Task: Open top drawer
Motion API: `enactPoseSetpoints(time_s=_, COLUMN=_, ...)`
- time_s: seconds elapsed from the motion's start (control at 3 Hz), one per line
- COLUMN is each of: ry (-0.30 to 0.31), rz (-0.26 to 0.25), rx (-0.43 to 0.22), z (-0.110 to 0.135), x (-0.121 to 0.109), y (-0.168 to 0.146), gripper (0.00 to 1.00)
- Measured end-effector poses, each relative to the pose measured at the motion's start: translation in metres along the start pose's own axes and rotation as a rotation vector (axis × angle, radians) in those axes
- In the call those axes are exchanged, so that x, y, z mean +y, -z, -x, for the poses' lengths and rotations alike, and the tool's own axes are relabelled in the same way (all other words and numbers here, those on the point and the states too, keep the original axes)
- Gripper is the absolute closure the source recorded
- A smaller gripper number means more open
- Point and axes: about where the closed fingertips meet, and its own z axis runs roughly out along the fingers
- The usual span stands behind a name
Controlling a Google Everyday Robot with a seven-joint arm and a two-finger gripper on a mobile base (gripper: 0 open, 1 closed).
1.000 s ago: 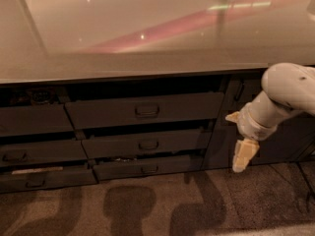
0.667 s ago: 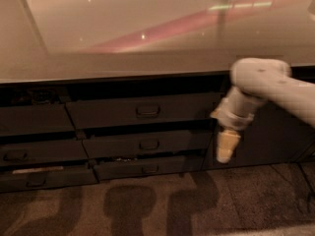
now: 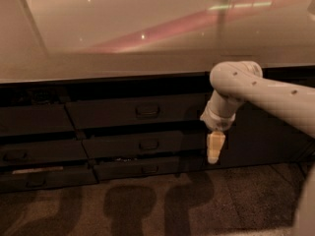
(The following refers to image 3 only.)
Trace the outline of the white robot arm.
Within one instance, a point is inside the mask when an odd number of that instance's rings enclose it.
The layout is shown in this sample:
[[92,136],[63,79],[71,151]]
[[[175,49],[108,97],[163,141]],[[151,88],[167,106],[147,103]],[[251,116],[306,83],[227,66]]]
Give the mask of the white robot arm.
[[315,138],[315,88],[265,79],[262,68],[253,61],[218,63],[210,72],[210,84],[214,91],[200,117],[210,130],[209,163],[218,162],[224,132],[246,101]]

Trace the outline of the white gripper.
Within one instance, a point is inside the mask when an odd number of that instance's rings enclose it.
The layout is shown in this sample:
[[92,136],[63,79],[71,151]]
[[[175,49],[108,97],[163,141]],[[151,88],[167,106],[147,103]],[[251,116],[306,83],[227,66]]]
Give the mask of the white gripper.
[[205,123],[207,128],[213,132],[207,135],[207,158],[210,164],[219,161],[221,149],[225,142],[225,134],[235,120],[235,114],[231,117],[220,117],[208,108],[202,113],[200,120]]

